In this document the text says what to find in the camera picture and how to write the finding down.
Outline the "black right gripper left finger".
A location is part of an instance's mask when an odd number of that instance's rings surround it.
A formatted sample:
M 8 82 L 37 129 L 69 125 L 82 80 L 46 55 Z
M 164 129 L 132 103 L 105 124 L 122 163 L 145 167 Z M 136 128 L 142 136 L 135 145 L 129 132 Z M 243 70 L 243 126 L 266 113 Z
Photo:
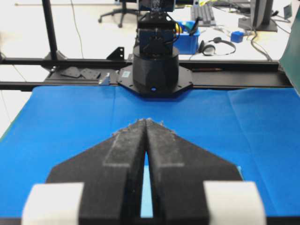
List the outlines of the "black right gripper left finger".
M 61 162 L 47 183 L 84 183 L 81 225 L 129 225 L 140 216 L 146 144 L 146 120 Z

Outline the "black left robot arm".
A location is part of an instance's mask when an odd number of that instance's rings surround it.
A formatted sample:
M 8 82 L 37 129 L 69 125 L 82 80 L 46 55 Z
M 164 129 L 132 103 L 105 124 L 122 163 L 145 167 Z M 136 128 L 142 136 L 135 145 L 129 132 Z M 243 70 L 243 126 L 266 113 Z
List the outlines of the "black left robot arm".
M 193 85 L 192 71 L 179 65 L 177 23 L 169 16 L 174 0 L 139 0 L 145 15 L 137 22 L 133 61 L 119 72 L 118 84 L 146 97 L 169 97 Z

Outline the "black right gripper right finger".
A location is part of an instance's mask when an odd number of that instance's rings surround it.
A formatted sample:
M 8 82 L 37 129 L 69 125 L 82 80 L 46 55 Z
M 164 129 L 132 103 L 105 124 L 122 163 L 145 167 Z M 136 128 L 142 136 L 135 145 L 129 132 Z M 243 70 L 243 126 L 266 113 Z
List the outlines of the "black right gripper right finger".
M 207 225 L 203 182 L 241 181 L 231 162 L 146 120 L 153 216 L 165 225 Z

